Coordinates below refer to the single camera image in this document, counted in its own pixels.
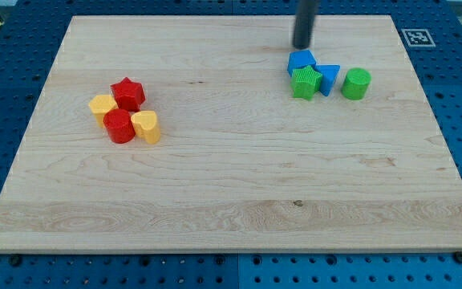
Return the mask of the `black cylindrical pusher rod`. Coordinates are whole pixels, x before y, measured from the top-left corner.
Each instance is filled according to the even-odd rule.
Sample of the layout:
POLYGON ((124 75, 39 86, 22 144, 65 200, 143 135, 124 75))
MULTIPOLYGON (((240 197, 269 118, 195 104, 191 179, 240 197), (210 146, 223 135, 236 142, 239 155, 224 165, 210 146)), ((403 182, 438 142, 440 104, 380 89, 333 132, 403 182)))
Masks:
POLYGON ((310 46, 315 16, 318 14, 320 0, 299 0, 295 15, 292 45, 298 50, 310 46))

